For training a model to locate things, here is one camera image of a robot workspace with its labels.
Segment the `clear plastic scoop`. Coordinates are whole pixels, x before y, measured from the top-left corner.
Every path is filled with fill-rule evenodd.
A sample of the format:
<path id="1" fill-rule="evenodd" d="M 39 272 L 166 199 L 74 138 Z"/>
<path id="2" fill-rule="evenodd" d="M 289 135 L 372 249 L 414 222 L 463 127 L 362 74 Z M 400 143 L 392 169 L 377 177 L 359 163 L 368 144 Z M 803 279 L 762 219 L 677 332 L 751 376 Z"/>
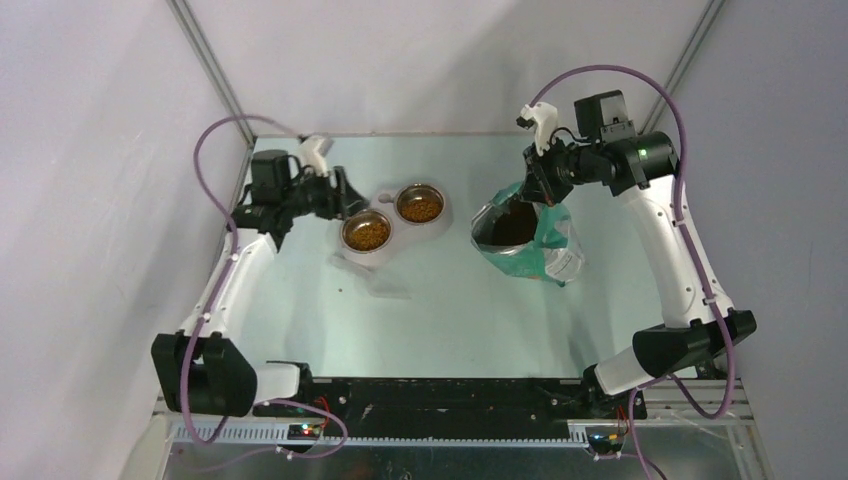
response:
<path id="1" fill-rule="evenodd" d="M 369 295 L 375 298 L 410 300 L 412 298 L 408 284 L 393 274 L 380 268 L 362 266 L 333 254 L 328 262 L 335 268 L 357 276 Z"/>

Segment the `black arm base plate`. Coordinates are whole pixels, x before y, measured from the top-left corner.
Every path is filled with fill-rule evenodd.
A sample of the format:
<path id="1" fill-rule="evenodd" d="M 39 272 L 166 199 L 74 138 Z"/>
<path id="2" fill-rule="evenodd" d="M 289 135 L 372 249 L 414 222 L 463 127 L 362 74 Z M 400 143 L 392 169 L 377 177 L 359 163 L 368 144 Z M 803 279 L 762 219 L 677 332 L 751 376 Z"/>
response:
<path id="1" fill-rule="evenodd" d="M 577 421 L 644 420 L 643 397 L 606 396 L 558 378 L 322 378 L 301 386 L 296 406 L 255 406 L 257 417 L 306 419 L 326 407 L 326 436 L 350 440 L 566 441 Z"/>

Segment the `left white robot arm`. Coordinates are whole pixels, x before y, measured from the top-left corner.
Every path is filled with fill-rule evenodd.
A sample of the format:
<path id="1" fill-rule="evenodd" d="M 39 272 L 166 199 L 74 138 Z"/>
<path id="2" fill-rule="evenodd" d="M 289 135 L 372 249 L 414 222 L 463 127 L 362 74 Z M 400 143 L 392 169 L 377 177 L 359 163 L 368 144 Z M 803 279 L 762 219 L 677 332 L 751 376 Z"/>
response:
<path id="1" fill-rule="evenodd" d="M 367 200 L 341 166 L 322 171 L 283 150 L 255 154 L 246 199 L 226 216 L 222 254 L 193 312 L 174 333 L 159 334 L 151 355 L 169 410 L 243 417 L 277 399 L 292 416 L 316 403 L 315 388 L 293 362 L 250 362 L 239 350 L 255 290 L 295 219 L 346 220 Z"/>

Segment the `teal pet food bag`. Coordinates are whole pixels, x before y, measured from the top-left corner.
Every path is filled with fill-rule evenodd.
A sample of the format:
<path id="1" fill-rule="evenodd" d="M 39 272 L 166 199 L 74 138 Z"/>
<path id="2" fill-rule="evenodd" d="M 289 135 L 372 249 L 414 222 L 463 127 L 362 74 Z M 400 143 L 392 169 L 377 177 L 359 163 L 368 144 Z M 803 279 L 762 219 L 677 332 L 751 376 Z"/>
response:
<path id="1" fill-rule="evenodd" d="M 560 287 L 574 281 L 584 255 L 572 223 L 571 212 L 563 204 L 547 206 L 532 202 L 538 217 L 534 239 L 513 247 L 496 247 L 480 242 L 481 234 L 492 226 L 495 211 L 520 200 L 522 183 L 515 182 L 498 191 L 471 220 L 471 242 L 475 249 L 502 273 L 516 278 L 536 279 Z"/>

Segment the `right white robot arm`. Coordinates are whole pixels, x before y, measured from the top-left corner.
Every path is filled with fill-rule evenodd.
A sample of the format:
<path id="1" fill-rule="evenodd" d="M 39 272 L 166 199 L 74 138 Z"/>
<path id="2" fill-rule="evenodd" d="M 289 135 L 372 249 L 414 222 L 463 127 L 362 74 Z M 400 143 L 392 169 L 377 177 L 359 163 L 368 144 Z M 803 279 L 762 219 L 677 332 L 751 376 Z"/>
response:
<path id="1" fill-rule="evenodd" d="M 581 392 L 585 411 L 606 418 L 621 393 L 725 353 L 756 331 L 749 310 L 737 309 L 723 291 L 691 223 L 680 178 L 679 156 L 663 132 L 639 134 L 619 90 L 574 104 L 582 145 L 558 138 L 558 110 L 524 106 L 517 124 L 534 132 L 523 152 L 526 177 L 520 197 L 553 206 L 577 185 L 609 188 L 631 215 L 655 279 L 661 324 L 634 333 L 631 347 L 588 368 Z"/>

